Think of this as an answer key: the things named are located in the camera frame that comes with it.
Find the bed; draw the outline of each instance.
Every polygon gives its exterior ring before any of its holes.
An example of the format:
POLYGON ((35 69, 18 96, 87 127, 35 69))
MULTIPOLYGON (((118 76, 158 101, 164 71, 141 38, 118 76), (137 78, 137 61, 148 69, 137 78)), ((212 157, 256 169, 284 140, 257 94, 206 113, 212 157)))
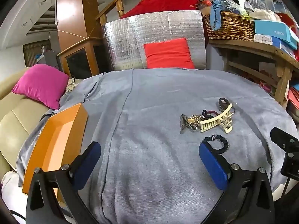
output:
POLYGON ((201 222, 221 195, 198 155, 212 134, 228 140, 223 156, 229 163, 265 168, 274 192, 286 178, 280 174, 284 152, 270 130, 298 137, 285 110, 240 76, 179 68, 113 71, 83 80, 61 97, 59 110, 47 112, 20 149, 19 184, 47 117, 80 102, 89 115, 81 151, 98 141, 102 155, 79 195, 100 223, 201 222), (221 127, 179 133, 181 114, 218 111, 221 97, 236 108, 230 133, 221 127))

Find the red cushion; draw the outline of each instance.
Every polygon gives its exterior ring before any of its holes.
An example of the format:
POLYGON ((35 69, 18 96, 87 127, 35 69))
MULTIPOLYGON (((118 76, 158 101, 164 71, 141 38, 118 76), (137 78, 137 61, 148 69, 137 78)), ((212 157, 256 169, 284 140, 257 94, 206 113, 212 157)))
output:
POLYGON ((121 18, 127 18, 144 13, 195 10, 196 8, 191 7, 190 5, 196 4, 197 0, 142 0, 121 18))
POLYGON ((181 67, 195 69, 186 38, 144 44, 147 68, 181 67))

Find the blue box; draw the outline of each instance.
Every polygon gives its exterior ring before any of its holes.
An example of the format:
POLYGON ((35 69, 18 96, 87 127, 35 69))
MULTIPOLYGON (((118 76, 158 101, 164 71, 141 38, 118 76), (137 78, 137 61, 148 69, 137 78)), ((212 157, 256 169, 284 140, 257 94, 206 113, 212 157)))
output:
POLYGON ((297 49, 299 39, 285 23, 269 20, 255 20, 255 33, 277 37, 284 40, 293 49, 297 49))
POLYGON ((283 52, 287 53, 292 58, 296 59, 294 50, 282 39, 270 35, 255 34, 254 41, 273 45, 281 49, 283 52))

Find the wooden table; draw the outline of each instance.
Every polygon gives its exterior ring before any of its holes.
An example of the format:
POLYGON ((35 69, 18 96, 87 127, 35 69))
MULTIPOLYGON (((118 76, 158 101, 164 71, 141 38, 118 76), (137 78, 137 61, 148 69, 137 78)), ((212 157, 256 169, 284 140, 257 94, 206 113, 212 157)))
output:
POLYGON ((209 43, 214 47, 230 49, 227 50, 227 53, 230 53, 231 50, 237 50, 273 59, 275 62, 276 73, 279 77, 279 81, 275 81, 274 79, 260 73, 259 71, 231 61, 226 61, 225 68, 227 66, 238 68, 265 81, 266 83, 269 83, 273 87, 276 87, 274 98, 280 105, 282 105, 288 82, 292 77, 292 72, 293 70, 299 71, 298 61, 273 45, 253 41, 212 39, 209 40, 209 43))

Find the jewelry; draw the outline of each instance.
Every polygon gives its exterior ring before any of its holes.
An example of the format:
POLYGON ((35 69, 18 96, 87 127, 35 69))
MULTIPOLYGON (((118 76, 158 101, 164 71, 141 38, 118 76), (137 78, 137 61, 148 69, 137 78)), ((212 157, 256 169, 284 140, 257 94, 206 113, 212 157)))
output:
POLYGON ((223 143, 223 147, 221 149, 215 149, 211 146, 211 148, 213 148, 213 153, 215 154, 222 154, 225 153, 228 150, 228 141, 225 139, 225 137, 220 136, 220 135, 211 135, 209 137, 205 137, 201 143, 206 142, 210 145, 209 141, 215 141, 219 139, 222 143, 223 143))
POLYGON ((192 115, 191 117, 187 117, 186 115, 182 114, 180 116, 180 134, 183 133, 183 130, 188 127, 194 132, 200 131, 204 132, 209 130, 217 125, 220 125, 225 133, 229 133, 233 127, 231 126, 232 119, 231 116, 235 113, 236 109, 233 105, 225 98, 219 99, 219 109, 222 112, 221 114, 217 113, 216 111, 202 111, 201 115, 192 115))

